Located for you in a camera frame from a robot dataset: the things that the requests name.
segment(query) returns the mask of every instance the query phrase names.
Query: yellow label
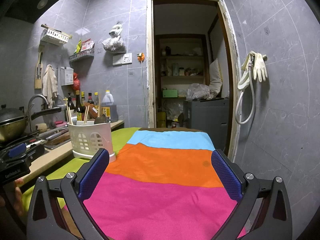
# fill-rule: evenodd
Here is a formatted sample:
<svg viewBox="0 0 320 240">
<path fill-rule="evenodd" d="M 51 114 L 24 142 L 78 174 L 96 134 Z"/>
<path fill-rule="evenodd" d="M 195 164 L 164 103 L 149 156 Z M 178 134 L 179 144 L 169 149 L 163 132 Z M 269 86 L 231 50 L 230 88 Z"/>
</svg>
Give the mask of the yellow label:
<svg viewBox="0 0 320 240">
<path fill-rule="evenodd" d="M 77 120 L 82 121 L 82 114 L 79 112 L 77 113 Z"/>
<path fill-rule="evenodd" d="M 102 108 L 102 113 L 110 118 L 111 117 L 111 115 L 110 115 L 110 107 L 103 107 Z"/>
</svg>

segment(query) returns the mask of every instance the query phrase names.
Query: gray tile wall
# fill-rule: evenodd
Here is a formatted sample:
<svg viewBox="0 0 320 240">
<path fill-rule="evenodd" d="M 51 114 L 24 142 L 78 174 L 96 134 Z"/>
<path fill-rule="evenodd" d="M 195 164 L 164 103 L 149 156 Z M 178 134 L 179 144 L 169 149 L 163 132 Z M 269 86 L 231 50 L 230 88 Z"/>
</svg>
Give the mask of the gray tile wall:
<svg viewBox="0 0 320 240">
<path fill-rule="evenodd" d="M 235 161 L 259 178 L 283 177 L 296 239 L 320 204 L 320 25 L 304 0 L 232 2 L 247 51 L 267 54 L 269 76 L 255 86 Z"/>
<path fill-rule="evenodd" d="M 68 56 L 73 54 L 79 41 L 80 36 L 76 31 L 82 27 L 88 3 L 89 0 L 59 0 L 34 24 L 8 17 L 0 21 L 0 104 L 27 108 L 29 99 L 34 94 L 41 94 L 40 89 L 34 89 L 38 46 L 43 30 L 41 24 L 73 35 L 63 46 L 43 43 L 43 73 L 48 64 L 54 69 L 69 66 Z M 58 88 L 63 98 L 68 96 L 68 92 L 72 92 L 69 86 L 60 86 L 60 74 Z M 36 104 L 32 111 L 40 111 L 42 100 L 37 98 L 34 102 Z M 64 120 L 64 114 L 54 114 L 45 118 L 46 122 L 56 120 Z M 44 122 L 43 117 L 34 120 L 33 124 L 41 122 Z"/>
<path fill-rule="evenodd" d="M 246 48 L 241 26 L 231 0 L 225 2 L 243 58 Z M 143 109 L 147 111 L 146 62 L 143 63 L 141 78 L 141 65 L 136 59 L 137 53 L 146 52 L 146 8 L 147 0 L 90 0 L 83 24 L 90 32 L 82 39 L 93 38 L 96 41 L 96 55 L 93 61 L 74 65 L 75 71 L 79 73 L 82 90 L 104 92 L 110 89 L 118 105 L 119 118 L 125 120 L 125 127 L 146 126 L 144 115 L 141 114 Z M 127 52 L 132 53 L 132 64 L 113 66 L 113 55 L 106 53 L 101 44 L 109 38 L 108 33 L 117 21 L 123 22 L 121 36 L 127 44 Z"/>
</svg>

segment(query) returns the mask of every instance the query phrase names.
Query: metal screw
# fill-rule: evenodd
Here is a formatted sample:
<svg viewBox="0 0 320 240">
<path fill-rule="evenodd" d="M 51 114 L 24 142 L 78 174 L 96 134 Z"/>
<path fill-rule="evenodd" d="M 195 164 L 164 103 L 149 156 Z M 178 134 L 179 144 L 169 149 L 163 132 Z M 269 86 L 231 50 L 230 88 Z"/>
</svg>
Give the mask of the metal screw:
<svg viewBox="0 0 320 240">
<path fill-rule="evenodd" d="M 251 174 L 251 173 L 247 173 L 247 174 L 245 175 L 245 177 L 246 177 L 247 179 L 253 179 L 253 178 L 254 178 L 254 175 Z"/>
<path fill-rule="evenodd" d="M 37 180 L 38 180 L 39 182 L 44 181 L 44 176 L 40 176 Z"/>
<path fill-rule="evenodd" d="M 68 172 L 66 176 L 67 176 L 68 179 L 72 179 L 75 176 L 75 173 L 74 172 Z"/>
<path fill-rule="evenodd" d="M 278 176 L 278 177 L 276 177 L 276 181 L 281 183 L 282 182 L 282 178 Z"/>
</svg>

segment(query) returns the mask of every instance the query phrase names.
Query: red plastic bag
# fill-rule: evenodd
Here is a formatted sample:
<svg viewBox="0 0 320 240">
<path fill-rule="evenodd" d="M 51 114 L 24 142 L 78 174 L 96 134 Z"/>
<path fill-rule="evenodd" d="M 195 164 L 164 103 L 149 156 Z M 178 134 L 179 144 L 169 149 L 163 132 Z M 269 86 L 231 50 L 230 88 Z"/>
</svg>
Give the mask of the red plastic bag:
<svg viewBox="0 0 320 240">
<path fill-rule="evenodd" d="M 80 90 L 80 80 L 78 79 L 78 74 L 76 72 L 73 73 L 72 89 L 75 91 Z"/>
</svg>

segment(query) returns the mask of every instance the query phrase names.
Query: wall-mounted basket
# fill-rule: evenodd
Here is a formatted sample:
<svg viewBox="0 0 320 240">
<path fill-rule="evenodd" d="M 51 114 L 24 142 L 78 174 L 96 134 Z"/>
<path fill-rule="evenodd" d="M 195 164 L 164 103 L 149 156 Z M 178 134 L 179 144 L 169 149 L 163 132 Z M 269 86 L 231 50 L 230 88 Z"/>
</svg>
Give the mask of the wall-mounted basket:
<svg viewBox="0 0 320 240">
<path fill-rule="evenodd" d="M 84 51 L 73 54 L 69 57 L 69 62 L 81 60 L 83 58 L 94 57 L 94 48 L 86 49 Z"/>
<path fill-rule="evenodd" d="M 41 41 L 46 41 L 54 45 L 66 44 L 69 37 L 52 29 L 44 29 L 41 34 Z"/>
</svg>

